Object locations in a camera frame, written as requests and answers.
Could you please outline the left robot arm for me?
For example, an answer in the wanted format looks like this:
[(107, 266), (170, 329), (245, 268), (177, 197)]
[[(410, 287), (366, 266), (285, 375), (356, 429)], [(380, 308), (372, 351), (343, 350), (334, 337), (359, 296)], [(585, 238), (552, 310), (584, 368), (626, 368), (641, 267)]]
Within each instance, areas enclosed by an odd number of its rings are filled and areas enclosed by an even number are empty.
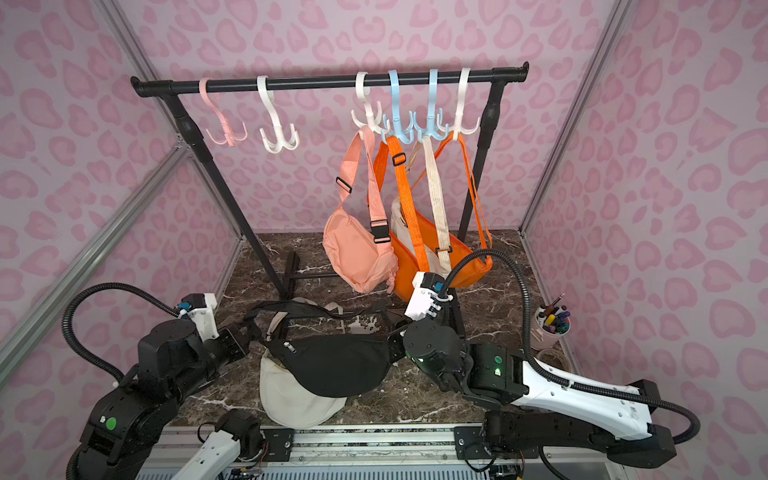
[(136, 478), (185, 400), (245, 358), (261, 337), (252, 320), (207, 340), (188, 318), (156, 325), (138, 343), (138, 364), (93, 407), (65, 477)]

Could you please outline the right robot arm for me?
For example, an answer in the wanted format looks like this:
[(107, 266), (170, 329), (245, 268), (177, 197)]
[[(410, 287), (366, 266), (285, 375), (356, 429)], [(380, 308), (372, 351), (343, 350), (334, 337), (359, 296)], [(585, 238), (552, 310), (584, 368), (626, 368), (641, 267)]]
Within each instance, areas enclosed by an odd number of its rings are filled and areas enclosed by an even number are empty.
[(471, 343), (433, 320), (409, 323), (387, 337), (390, 357), (409, 359), (441, 390), (486, 409), (481, 443), (490, 452), (573, 447), (629, 467), (658, 468), (676, 454), (670, 430), (652, 422), (639, 401), (659, 392), (649, 381), (601, 384), (519, 352)]

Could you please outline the cream white sling bag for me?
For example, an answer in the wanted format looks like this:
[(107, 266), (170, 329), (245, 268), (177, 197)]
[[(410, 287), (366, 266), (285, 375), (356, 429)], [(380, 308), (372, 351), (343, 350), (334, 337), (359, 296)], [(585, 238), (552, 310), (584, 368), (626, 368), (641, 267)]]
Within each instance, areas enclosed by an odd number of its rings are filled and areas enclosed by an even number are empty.
[[(270, 321), (266, 340), (276, 339), (278, 327), (287, 326), (287, 311), (278, 311)], [(319, 347), (310, 346), (304, 360), (299, 362), (299, 374), (302, 378), (311, 375), (329, 373), (329, 361), (324, 361), (321, 354), (327, 353), (323, 342)], [(265, 352), (260, 367), (260, 400), (267, 416), (275, 423), (293, 429), (306, 429), (325, 423), (341, 411), (347, 401), (346, 396), (321, 396), (308, 390), (295, 374), (286, 367), (282, 360)]]

